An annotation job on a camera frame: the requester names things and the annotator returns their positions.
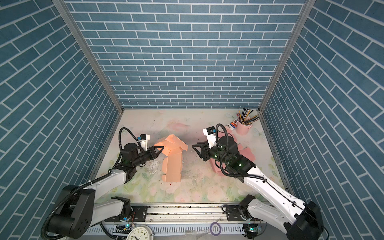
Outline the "orange paper box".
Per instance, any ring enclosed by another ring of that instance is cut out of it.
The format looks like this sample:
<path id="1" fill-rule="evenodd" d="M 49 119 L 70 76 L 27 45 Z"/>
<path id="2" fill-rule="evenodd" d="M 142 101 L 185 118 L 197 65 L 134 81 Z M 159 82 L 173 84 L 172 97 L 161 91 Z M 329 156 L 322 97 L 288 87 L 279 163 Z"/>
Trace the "orange paper box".
<path id="1" fill-rule="evenodd" d="M 166 183 L 177 183 L 182 178 L 183 151 L 188 150 L 188 145 L 175 135 L 160 139 L 155 146 L 164 147 L 162 154 L 166 156 L 162 164 L 162 180 Z"/>

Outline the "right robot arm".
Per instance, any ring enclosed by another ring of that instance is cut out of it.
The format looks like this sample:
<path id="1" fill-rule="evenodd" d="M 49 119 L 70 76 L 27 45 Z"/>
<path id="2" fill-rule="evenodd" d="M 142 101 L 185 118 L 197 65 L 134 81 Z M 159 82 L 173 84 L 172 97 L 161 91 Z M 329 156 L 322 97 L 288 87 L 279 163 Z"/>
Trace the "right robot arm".
<path id="1" fill-rule="evenodd" d="M 270 203 L 265 205 L 247 195 L 239 203 L 244 219 L 261 219 L 285 233 L 289 240 L 317 240 L 328 232 L 320 207 L 312 201 L 305 203 L 268 179 L 255 163 L 240 154 L 234 138 L 223 136 L 213 146 L 199 142 L 192 148 L 203 161 L 218 161 L 225 176 L 238 179 Z"/>

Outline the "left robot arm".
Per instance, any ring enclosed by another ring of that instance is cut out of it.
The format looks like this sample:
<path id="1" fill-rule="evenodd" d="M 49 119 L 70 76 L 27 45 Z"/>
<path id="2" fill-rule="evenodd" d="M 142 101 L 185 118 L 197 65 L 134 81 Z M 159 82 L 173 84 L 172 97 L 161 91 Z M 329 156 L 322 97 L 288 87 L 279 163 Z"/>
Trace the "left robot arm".
<path id="1" fill-rule="evenodd" d="M 123 145 L 119 131 L 119 155 L 108 173 L 90 180 L 81 186 L 68 185 L 62 189 L 57 202 L 48 214 L 41 229 L 44 240 L 59 240 L 64 237 L 78 239 L 94 225 L 102 225 L 107 219 L 131 222 L 135 213 L 130 199 L 113 197 L 104 203 L 97 200 L 112 189 L 128 183 L 136 174 L 137 167 L 156 159 L 165 149 L 163 146 L 148 146 L 149 135 L 134 137 L 134 142 Z"/>

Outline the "pink paper box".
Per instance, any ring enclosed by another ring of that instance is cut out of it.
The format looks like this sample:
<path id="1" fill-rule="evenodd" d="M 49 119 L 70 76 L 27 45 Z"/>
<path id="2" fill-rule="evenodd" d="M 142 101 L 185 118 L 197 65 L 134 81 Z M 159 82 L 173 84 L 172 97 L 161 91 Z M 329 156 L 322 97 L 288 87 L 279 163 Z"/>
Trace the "pink paper box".
<path id="1" fill-rule="evenodd" d="M 227 153 L 227 137 L 225 132 L 216 130 L 215 135 L 218 136 L 218 142 L 216 146 L 210 149 L 209 162 L 214 172 L 220 176 L 224 176 L 221 171 L 220 160 L 223 160 L 223 171 L 232 175 L 245 175 L 251 167 L 255 167 L 255 156 L 250 148 L 244 148 L 242 145 L 236 143 L 236 139 L 230 134 L 229 140 L 229 152 Z"/>

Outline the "pink pencil cup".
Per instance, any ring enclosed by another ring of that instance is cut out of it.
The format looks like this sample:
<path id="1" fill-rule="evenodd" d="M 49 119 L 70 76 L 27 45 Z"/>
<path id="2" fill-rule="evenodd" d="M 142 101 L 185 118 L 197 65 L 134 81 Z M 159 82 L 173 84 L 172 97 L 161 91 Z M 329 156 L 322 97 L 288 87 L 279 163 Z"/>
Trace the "pink pencil cup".
<path id="1" fill-rule="evenodd" d="M 238 135 L 245 136 L 248 134 L 251 127 L 252 127 L 252 123 L 245 125 L 240 120 L 238 120 L 235 131 Z"/>

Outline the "coloured pencils bundle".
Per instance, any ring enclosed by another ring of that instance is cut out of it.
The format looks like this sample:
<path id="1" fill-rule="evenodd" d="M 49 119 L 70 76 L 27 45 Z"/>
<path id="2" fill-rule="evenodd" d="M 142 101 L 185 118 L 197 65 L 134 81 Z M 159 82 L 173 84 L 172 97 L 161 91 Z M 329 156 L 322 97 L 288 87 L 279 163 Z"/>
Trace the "coloured pencils bundle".
<path id="1" fill-rule="evenodd" d="M 245 126 L 251 125 L 253 122 L 259 120 L 258 113 L 255 112 L 255 115 L 251 117 L 251 114 L 254 113 L 254 110 L 251 110 L 249 108 L 243 108 L 238 110 L 237 117 L 240 124 L 243 124 Z"/>

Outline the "white analog clock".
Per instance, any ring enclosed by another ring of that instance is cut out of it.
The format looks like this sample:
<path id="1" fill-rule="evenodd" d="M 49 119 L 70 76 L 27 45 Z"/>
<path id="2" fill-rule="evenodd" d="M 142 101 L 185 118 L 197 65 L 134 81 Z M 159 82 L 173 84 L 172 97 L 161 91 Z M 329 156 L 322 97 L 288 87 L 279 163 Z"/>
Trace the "white analog clock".
<path id="1" fill-rule="evenodd" d="M 126 240 L 153 240 L 154 233 L 148 226 L 138 226 L 133 228 Z"/>

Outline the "purple tape roll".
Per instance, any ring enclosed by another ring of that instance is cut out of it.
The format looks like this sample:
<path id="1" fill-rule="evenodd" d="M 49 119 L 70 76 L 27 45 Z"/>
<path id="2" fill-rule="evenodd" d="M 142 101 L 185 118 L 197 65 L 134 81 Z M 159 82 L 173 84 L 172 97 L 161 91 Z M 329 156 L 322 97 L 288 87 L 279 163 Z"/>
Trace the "purple tape roll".
<path id="1" fill-rule="evenodd" d="M 218 222 L 213 222 L 210 225 L 210 233 L 212 236 L 219 236 L 222 232 L 221 225 Z"/>

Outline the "green lit circuit board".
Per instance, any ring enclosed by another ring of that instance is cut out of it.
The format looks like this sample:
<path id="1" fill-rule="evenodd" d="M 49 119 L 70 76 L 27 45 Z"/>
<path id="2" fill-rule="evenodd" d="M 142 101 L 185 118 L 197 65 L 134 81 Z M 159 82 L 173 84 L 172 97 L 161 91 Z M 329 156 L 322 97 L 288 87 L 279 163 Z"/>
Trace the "green lit circuit board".
<path id="1" fill-rule="evenodd" d="M 258 224 L 243 224 L 243 237 L 248 240 L 254 240 L 259 234 Z"/>

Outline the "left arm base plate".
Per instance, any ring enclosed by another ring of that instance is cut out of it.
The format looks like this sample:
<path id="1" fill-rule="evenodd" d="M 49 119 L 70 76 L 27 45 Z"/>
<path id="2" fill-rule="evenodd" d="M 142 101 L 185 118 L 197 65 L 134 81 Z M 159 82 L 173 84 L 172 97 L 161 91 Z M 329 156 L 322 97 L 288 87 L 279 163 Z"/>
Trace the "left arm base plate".
<path id="1" fill-rule="evenodd" d="M 120 214 L 105 220 L 106 223 L 132 223 L 145 222 L 147 217 L 148 206 L 131 206 L 127 215 Z"/>

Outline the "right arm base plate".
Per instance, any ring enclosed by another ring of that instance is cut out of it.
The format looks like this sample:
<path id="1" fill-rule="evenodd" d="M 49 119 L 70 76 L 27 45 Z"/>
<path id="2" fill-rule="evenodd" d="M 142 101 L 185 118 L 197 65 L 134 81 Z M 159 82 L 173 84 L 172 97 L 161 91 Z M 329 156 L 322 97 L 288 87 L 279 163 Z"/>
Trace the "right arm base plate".
<path id="1" fill-rule="evenodd" d="M 244 217 L 239 210 L 238 205 L 223 205 L 222 211 L 226 215 L 228 222 L 258 222 L 261 221 L 258 218 Z"/>

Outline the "aluminium rail frame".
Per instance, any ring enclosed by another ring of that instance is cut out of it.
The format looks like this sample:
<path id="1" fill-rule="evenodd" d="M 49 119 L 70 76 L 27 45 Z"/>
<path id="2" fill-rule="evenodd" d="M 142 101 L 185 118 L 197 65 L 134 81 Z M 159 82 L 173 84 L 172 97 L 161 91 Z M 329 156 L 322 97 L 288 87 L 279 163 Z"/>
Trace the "aluminium rail frame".
<path id="1" fill-rule="evenodd" d="M 217 219 L 222 217 L 224 212 L 222 211 L 223 205 L 218 204 L 181 204 L 181 205 L 148 205 L 147 217 L 145 221 L 151 219 L 164 218 L 168 220 L 170 218 L 179 219 L 180 221 L 195 221 L 201 222 L 208 219 Z"/>

